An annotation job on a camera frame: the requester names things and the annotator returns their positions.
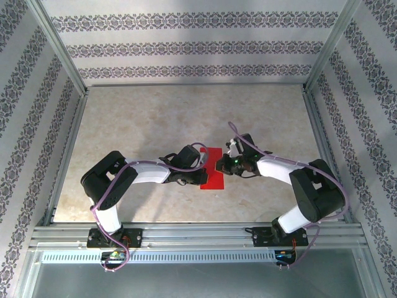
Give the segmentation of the red paper sheet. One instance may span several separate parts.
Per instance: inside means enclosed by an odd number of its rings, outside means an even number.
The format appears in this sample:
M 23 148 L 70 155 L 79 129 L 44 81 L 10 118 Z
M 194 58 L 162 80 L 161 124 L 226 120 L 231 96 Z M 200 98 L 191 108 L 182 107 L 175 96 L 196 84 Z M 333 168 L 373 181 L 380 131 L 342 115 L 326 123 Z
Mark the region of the red paper sheet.
M 224 190 L 223 174 L 217 173 L 215 163 L 223 157 L 221 148 L 208 147 L 208 160 L 204 166 L 208 174 L 208 183 L 200 186 L 201 190 Z

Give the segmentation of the grey metal panel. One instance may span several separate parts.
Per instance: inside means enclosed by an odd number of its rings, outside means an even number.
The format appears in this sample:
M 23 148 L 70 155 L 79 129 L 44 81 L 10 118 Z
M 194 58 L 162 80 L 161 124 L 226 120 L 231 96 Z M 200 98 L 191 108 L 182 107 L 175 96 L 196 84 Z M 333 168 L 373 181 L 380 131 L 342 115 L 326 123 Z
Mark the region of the grey metal panel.
M 365 298 L 354 273 L 247 264 L 44 264 L 32 298 Z

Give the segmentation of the small circuit board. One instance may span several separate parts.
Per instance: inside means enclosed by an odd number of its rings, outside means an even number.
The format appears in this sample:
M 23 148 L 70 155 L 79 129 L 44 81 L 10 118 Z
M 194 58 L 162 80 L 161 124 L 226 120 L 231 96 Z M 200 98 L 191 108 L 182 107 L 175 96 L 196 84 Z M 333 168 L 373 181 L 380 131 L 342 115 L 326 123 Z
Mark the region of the small circuit board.
M 102 261 L 123 261 L 125 257 L 124 251 L 106 251 L 101 254 Z
M 285 263 L 293 263 L 296 260 L 296 251 L 292 250 L 276 250 L 275 257 L 277 260 Z

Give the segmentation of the aluminium mounting rail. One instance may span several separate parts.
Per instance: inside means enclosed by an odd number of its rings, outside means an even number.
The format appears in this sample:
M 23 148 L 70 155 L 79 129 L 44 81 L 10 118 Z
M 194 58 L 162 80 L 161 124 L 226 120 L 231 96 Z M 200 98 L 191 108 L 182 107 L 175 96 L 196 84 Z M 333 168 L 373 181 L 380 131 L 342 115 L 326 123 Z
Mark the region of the aluminium mounting rail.
M 252 236 L 245 228 L 266 227 L 266 223 L 125 223 L 125 228 L 143 230 L 142 250 L 248 250 Z M 35 227 L 28 248 L 49 250 L 83 250 L 93 223 L 53 223 Z M 359 223 L 323 222 L 306 231 L 314 249 L 368 248 L 364 230 Z

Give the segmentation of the aluminium frame floor rail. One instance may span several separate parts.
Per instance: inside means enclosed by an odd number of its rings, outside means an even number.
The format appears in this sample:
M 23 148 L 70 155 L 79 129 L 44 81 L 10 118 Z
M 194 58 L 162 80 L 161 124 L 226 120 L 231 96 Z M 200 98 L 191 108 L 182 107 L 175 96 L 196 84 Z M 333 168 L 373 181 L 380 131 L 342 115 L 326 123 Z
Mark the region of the aluminium frame floor rail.
M 346 222 L 364 223 L 361 199 L 366 198 L 366 181 L 351 137 L 344 124 L 334 127 L 329 117 L 322 118 L 316 101 L 310 93 L 302 92 L 303 100 L 313 128 L 319 154 L 348 194 Z
M 243 85 L 243 86 L 255 86 L 255 85 L 276 85 L 276 86 L 305 86 L 305 83 L 281 83 L 281 82 L 254 82 L 254 83 L 246 83 L 246 82 L 196 82 L 196 83 L 135 83 L 135 84 L 93 84 L 92 86 L 87 87 L 88 89 L 92 88 L 121 88 L 121 87 L 139 87 L 139 86 L 234 86 L 234 85 Z
M 53 182 L 48 204 L 45 208 L 41 221 L 38 226 L 49 226 L 53 222 L 56 208 L 61 196 L 61 191 L 65 182 L 66 174 L 68 171 L 69 163 L 73 153 L 73 148 L 78 136 L 78 131 L 81 125 L 84 109 L 88 99 L 89 91 L 86 91 L 79 99 L 78 105 L 75 108 L 71 124 L 69 126 L 68 135 L 63 149 L 63 154 L 56 172 L 56 179 Z

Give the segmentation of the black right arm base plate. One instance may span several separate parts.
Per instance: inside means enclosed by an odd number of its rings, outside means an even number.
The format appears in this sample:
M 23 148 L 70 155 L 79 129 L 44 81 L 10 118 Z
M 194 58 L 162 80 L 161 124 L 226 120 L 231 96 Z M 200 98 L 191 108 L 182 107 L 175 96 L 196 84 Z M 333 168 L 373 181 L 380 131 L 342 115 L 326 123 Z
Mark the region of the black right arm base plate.
M 303 228 L 292 233 L 274 233 L 272 227 L 251 227 L 244 230 L 252 236 L 254 247 L 308 246 L 306 230 Z

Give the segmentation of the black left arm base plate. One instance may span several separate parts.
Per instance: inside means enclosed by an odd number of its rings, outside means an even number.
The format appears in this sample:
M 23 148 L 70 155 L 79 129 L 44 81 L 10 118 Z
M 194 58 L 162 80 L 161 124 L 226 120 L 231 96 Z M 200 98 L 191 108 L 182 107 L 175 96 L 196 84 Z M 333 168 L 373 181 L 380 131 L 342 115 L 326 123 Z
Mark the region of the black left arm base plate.
M 140 248 L 142 236 L 143 230 L 140 228 L 121 228 L 111 234 L 113 239 L 129 248 Z M 119 244 L 109 240 L 98 228 L 90 229 L 86 246 L 87 248 L 121 248 Z

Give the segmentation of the aluminium frame post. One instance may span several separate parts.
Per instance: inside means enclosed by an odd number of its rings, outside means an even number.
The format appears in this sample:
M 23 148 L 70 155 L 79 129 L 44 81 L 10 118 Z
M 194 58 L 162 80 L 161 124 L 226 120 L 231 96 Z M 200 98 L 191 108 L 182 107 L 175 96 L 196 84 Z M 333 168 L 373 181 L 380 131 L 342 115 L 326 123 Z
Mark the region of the aluminium frame post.
M 41 251 L 27 252 L 13 298 L 32 298 L 41 263 Z
M 353 253 L 365 298 L 384 298 L 383 287 L 370 250 L 356 248 Z
M 318 76 L 324 70 L 330 56 L 339 43 L 339 40 L 343 36 L 345 29 L 351 22 L 356 10 L 362 2 L 363 0 L 346 0 L 346 3 L 339 14 L 339 17 L 337 18 L 331 33 L 329 34 L 324 46 L 319 53 L 319 57 L 316 59 L 310 71 L 308 79 L 302 85 L 302 91 L 304 93 L 308 93 L 312 89 Z
M 61 64 L 65 68 L 68 76 L 72 80 L 74 86 L 78 90 L 80 95 L 85 96 L 87 92 L 87 87 L 79 74 L 77 67 L 75 66 L 72 58 L 67 51 L 59 33 L 57 32 L 50 16 L 48 15 L 44 5 L 41 0 L 24 0 L 31 10 L 34 18 L 38 22 L 38 25 L 42 28 L 44 34 L 46 35 L 54 53 L 60 59 Z

